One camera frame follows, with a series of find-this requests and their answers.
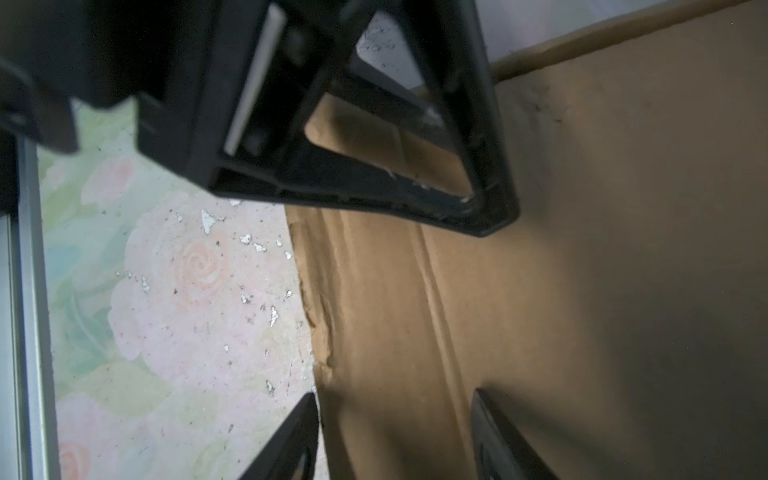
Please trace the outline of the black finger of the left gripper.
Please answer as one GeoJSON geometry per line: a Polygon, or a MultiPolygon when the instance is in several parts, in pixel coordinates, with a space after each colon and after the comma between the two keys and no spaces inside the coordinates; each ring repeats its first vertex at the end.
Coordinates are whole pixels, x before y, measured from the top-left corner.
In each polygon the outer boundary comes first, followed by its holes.
{"type": "Polygon", "coordinates": [[[225,14],[212,62],[210,190],[382,213],[475,237],[520,206],[469,1],[256,1],[225,14]],[[401,30],[419,95],[356,45],[377,15],[401,30]]]}

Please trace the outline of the brown cardboard box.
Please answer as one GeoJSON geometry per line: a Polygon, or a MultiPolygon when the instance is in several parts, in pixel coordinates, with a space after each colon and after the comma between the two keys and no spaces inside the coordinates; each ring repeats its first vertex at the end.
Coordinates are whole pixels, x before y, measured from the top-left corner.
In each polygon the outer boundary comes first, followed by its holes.
{"type": "Polygon", "coordinates": [[[497,84],[485,238],[291,207],[334,479],[472,479],[484,389],[562,479],[767,475],[767,5],[690,1],[497,84]]]}

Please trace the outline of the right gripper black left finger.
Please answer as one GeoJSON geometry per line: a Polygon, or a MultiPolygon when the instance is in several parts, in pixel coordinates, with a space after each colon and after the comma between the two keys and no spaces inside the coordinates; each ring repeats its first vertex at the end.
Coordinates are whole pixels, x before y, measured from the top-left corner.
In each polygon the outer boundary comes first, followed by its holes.
{"type": "Polygon", "coordinates": [[[316,395],[306,393],[271,436],[240,480],[312,480],[319,443],[316,395]]]}

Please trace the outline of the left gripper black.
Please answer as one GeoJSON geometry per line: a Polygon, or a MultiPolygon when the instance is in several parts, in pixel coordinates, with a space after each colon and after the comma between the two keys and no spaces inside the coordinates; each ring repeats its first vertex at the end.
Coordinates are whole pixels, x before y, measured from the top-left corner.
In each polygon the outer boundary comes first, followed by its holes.
{"type": "Polygon", "coordinates": [[[1,175],[23,136],[78,150],[71,104],[140,104],[138,146],[200,186],[362,186],[305,122],[359,29],[353,1],[5,1],[1,175]]]}

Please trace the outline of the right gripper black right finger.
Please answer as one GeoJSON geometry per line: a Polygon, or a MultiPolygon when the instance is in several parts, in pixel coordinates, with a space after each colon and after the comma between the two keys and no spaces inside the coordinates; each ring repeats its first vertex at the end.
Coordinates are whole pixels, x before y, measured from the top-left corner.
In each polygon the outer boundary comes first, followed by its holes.
{"type": "Polygon", "coordinates": [[[479,479],[557,479],[485,389],[473,393],[470,423],[479,479]]]}

